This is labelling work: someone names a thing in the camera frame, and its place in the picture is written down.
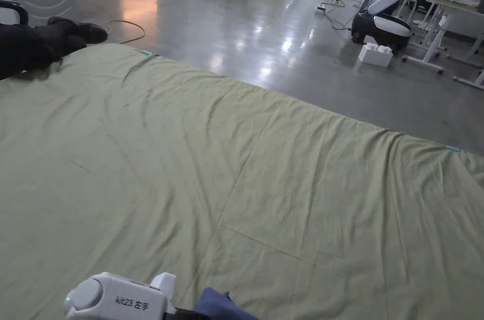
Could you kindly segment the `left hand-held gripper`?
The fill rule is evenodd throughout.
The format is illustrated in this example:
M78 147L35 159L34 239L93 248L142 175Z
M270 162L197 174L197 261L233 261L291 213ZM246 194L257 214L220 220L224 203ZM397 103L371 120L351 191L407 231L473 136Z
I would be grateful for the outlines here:
M176 279L164 272L144 284L102 272L68 293L63 312L68 320L161 320L175 312L177 320L198 320L196 311L176 309L171 303Z

